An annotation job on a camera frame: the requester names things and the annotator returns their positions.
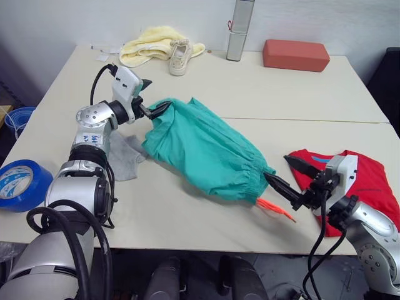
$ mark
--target red block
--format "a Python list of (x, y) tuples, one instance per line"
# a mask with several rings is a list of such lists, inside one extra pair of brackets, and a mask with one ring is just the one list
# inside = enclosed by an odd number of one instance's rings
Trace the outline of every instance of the red block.
[(318, 42), (268, 39), (262, 51), (264, 67), (322, 72), (329, 54)]

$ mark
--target green cloth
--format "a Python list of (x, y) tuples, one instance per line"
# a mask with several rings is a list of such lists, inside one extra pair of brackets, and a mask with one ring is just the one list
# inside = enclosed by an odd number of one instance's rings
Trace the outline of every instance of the green cloth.
[(177, 99), (156, 119), (143, 147), (154, 159), (178, 169), (208, 195), (255, 204), (268, 183), (263, 172), (275, 174), (263, 155), (198, 100)]

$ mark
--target gray sock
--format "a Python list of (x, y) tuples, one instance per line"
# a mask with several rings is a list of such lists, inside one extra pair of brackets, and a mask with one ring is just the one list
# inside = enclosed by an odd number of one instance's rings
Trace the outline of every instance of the gray sock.
[(117, 131), (111, 133), (108, 161), (114, 171), (116, 181), (137, 178), (138, 164), (143, 162), (146, 157), (147, 153), (141, 147), (136, 136), (124, 138)]

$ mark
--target black cable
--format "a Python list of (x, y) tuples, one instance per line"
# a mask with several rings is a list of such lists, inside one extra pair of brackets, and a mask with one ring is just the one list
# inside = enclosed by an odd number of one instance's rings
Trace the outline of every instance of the black cable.
[(106, 164), (106, 171), (107, 171), (108, 180), (110, 182), (111, 200), (114, 202), (115, 175), (114, 175), (114, 171), (111, 168), (109, 162), (107, 162), (107, 164)]
[(90, 300), (91, 293), (90, 293), (89, 271), (88, 268), (86, 267), (86, 261), (81, 244), (79, 243), (78, 237), (76, 236), (76, 233), (73, 231), (67, 217), (64, 216), (61, 212), (48, 207), (37, 207), (30, 210), (26, 215), (26, 221), (33, 230), (35, 230), (37, 233), (40, 234), (45, 233), (46, 230), (44, 228), (39, 227), (36, 224), (34, 216), (37, 214), (42, 214), (47, 217), (52, 217), (61, 226), (62, 232), (64, 233), (69, 248), (71, 250), (72, 258), (74, 260), (76, 268), (79, 300)]
[[(310, 251), (310, 254), (308, 256), (308, 260), (307, 260), (308, 273), (310, 273), (310, 270), (312, 268), (311, 264), (313, 262), (314, 254), (315, 254), (317, 248), (319, 247), (319, 245), (321, 244), (321, 242), (323, 241), (324, 236), (325, 236), (325, 231), (326, 231), (326, 200), (327, 200), (327, 198), (328, 198), (328, 191), (325, 191), (324, 195), (322, 197), (322, 201), (321, 201), (321, 219), (322, 219), (321, 220), (321, 232), (319, 233), (317, 241), (315, 242), (315, 244), (312, 247), (312, 249)], [(313, 276), (312, 273), (310, 273), (309, 278), (311, 280), (312, 288), (314, 289), (314, 292), (315, 292), (318, 300), (321, 300), (321, 296), (318, 293), (318, 289), (317, 289), (317, 286), (315, 284), (314, 276)], [(307, 297), (309, 299), (311, 299), (311, 296), (308, 293), (308, 290), (307, 290), (307, 287), (306, 287), (307, 281), (308, 281), (308, 277), (304, 277), (304, 280), (302, 282), (302, 288), (304, 289), (304, 292), (306, 293)]]
[(96, 84), (98, 83), (98, 81), (99, 81), (101, 75), (103, 74), (103, 72), (104, 72), (105, 70), (107, 70), (107, 69), (109, 69), (109, 70), (111, 71), (111, 74), (112, 74), (113, 76), (115, 76), (118, 67), (115, 66), (115, 65), (112, 65), (112, 64), (107, 64), (107, 65), (103, 66), (103, 67), (100, 69), (100, 71), (99, 71), (98, 74), (96, 75), (96, 78), (94, 78), (94, 81), (93, 81), (92, 90), (91, 90), (91, 92), (90, 92), (90, 105), (93, 105), (93, 97), (94, 97), (94, 90), (96, 89)]
[(346, 231), (342, 232), (340, 238), (334, 243), (334, 245), (318, 260), (318, 262), (311, 268), (311, 270), (306, 274), (304, 280), (307, 281), (308, 278), (312, 275), (312, 273), (328, 258), (329, 255), (332, 254), (333, 251), (336, 250), (337, 247), (343, 242), (346, 237)]
[(105, 228), (114, 229), (114, 228), (115, 228), (115, 225), (114, 225), (114, 223), (111, 221), (111, 218), (110, 218), (110, 217), (108, 217), (107, 221), (108, 221), (108, 224), (103, 224), (102, 226), (105, 227)]
[(93, 216), (93, 214), (88, 211), (84, 206), (79, 203), (71, 200), (57, 200), (53, 203), (49, 204), (49, 208), (55, 208), (57, 206), (69, 206), (76, 211), (80, 212), (88, 221), (88, 223), (92, 226), (94, 232), (99, 239), (99, 244), (101, 248), (102, 254), (102, 263), (103, 263), (103, 295), (104, 299), (111, 299), (113, 292), (113, 262), (111, 257), (111, 251), (108, 244), (108, 240), (106, 234), (104, 233), (103, 228), (101, 227), (100, 222)]

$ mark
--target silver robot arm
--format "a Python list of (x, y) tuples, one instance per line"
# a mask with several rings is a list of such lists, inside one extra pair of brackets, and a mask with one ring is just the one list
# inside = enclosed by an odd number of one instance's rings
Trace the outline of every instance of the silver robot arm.
[(345, 196), (356, 180), (358, 157), (334, 156), (324, 171), (297, 157), (285, 156), (285, 159), (292, 168), (312, 178), (312, 183), (298, 193), (281, 178), (265, 174), (269, 184), (288, 199), (295, 210), (304, 205), (317, 216), (321, 214), (322, 195), (329, 192), (326, 200), (328, 223), (346, 231), (371, 290), (382, 297), (400, 297), (400, 237), (396, 225), (383, 213), (357, 201), (356, 196)]
[[(113, 66), (111, 74), (115, 77), (112, 102), (103, 101), (78, 111), (78, 130), (69, 159), (54, 178), (45, 201), (45, 206), (60, 199), (79, 203), (100, 224), (110, 221), (116, 202), (112, 170), (108, 164), (111, 132), (119, 124), (131, 124), (143, 116), (156, 118), (169, 106), (164, 102), (155, 110), (145, 108), (139, 93), (151, 81), (140, 79), (128, 68)], [(66, 216), (74, 229), (86, 261), (85, 268), (90, 271), (94, 245), (92, 226), (72, 207), (58, 206), (55, 210)], [(0, 289), (0, 299), (74, 299), (77, 290), (77, 267), (73, 254), (64, 233), (53, 224), (22, 253)]]

